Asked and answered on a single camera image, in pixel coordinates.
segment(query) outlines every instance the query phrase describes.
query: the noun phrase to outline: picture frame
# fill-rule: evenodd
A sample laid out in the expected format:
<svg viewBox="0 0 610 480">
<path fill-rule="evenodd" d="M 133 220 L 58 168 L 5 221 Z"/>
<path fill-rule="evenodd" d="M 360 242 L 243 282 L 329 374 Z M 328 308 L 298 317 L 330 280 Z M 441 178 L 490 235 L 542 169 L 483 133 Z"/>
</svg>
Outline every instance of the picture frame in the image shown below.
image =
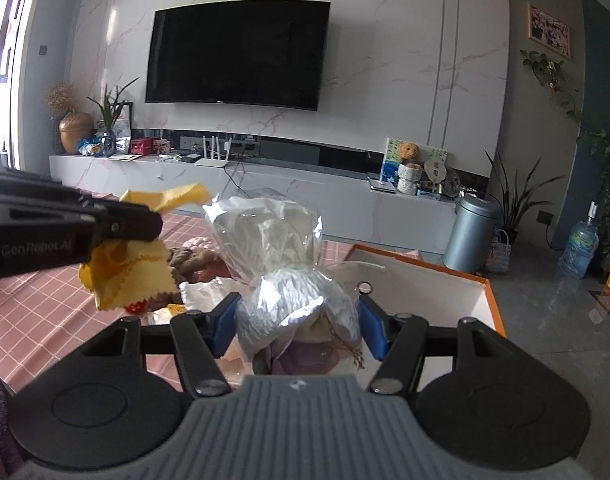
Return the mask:
<svg viewBox="0 0 610 480">
<path fill-rule="evenodd" d="M 572 59 L 571 34 L 568 25 L 542 9 L 528 3 L 528 36 L 530 40 Z"/>
<path fill-rule="evenodd" d="M 134 124 L 134 103 L 125 103 L 117 120 L 129 121 L 132 126 Z"/>
</svg>

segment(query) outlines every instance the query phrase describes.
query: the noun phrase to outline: yellow cloth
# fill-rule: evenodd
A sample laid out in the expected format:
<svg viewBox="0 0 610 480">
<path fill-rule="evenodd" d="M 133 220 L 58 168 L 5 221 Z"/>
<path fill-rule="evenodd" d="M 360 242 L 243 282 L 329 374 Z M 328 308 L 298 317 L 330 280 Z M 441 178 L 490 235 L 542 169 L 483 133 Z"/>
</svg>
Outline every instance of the yellow cloth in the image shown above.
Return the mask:
<svg viewBox="0 0 610 480">
<path fill-rule="evenodd" d="M 127 191 L 121 202 L 140 203 L 161 215 L 187 204 L 211 199 L 200 184 L 176 187 L 163 193 Z M 174 294 L 178 287 L 167 266 L 168 250 L 152 242 L 109 240 L 92 251 L 92 259 L 79 270 L 81 283 L 94 293 L 99 310 L 113 310 L 145 301 L 159 293 Z"/>
<path fill-rule="evenodd" d="M 172 317 L 178 316 L 178 314 L 185 314 L 187 312 L 187 307 L 185 305 L 177 305 L 174 303 L 170 303 L 167 306 L 169 313 L 172 314 Z"/>
</svg>

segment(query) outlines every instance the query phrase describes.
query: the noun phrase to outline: television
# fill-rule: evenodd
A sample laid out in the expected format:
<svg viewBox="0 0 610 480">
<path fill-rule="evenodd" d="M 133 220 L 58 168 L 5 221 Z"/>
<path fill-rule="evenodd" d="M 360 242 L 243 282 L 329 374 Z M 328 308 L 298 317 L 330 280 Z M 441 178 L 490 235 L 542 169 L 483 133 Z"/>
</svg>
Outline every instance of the television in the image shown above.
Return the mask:
<svg viewBox="0 0 610 480">
<path fill-rule="evenodd" d="M 157 11 L 145 102 L 317 110 L 329 7 L 237 0 Z"/>
</svg>

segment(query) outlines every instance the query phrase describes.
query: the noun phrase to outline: water bottle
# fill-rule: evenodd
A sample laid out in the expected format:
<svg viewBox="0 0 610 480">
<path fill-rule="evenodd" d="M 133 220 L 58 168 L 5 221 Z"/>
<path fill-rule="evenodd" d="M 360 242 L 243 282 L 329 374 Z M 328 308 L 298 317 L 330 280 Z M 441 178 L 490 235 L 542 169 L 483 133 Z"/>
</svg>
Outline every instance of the water bottle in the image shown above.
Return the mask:
<svg viewBox="0 0 610 480">
<path fill-rule="evenodd" d="M 558 261 L 558 266 L 575 278 L 582 278 L 589 262 L 598 247 L 598 227 L 596 225 L 597 204 L 592 202 L 586 221 L 580 221 L 569 235 L 565 252 Z"/>
</svg>

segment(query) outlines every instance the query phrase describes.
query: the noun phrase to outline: trash can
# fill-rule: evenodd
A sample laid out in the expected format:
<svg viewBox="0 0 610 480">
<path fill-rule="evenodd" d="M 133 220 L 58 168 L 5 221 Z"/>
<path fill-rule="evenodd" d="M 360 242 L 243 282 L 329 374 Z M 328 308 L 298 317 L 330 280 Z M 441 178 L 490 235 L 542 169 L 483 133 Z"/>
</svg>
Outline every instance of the trash can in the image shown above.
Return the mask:
<svg viewBox="0 0 610 480">
<path fill-rule="evenodd" d="M 467 195 L 460 199 L 455 213 L 443 264 L 474 273 L 485 265 L 494 230 L 502 221 L 502 210 L 496 202 Z"/>
</svg>

